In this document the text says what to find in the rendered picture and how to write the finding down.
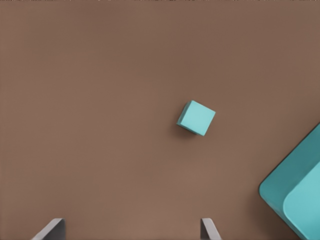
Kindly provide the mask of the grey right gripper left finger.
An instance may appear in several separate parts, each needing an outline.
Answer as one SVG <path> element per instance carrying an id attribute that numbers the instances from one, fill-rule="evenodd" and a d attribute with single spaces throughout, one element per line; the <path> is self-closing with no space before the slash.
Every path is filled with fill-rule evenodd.
<path id="1" fill-rule="evenodd" d="M 66 240 L 66 220 L 64 218 L 52 219 L 31 240 Z"/>

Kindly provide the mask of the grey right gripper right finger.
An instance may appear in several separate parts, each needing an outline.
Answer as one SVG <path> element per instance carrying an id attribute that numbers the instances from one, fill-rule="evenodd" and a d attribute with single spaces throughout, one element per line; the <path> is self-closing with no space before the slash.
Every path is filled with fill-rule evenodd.
<path id="1" fill-rule="evenodd" d="M 222 237 L 211 218 L 200 219 L 200 239 L 222 240 Z"/>

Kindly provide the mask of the large blue cube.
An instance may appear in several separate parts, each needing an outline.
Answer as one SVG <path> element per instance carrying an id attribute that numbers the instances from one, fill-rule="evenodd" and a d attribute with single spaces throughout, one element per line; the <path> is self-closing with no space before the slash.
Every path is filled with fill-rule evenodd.
<path id="1" fill-rule="evenodd" d="M 302 240 L 320 240 L 320 123 L 272 170 L 260 197 Z"/>

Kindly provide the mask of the small blue cube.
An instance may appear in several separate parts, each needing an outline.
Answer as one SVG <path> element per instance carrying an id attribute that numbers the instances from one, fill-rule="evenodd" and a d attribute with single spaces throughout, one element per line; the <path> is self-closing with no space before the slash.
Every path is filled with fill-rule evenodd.
<path id="1" fill-rule="evenodd" d="M 176 124 L 196 135 L 205 136 L 215 115 L 214 110 L 190 100 L 184 106 Z"/>

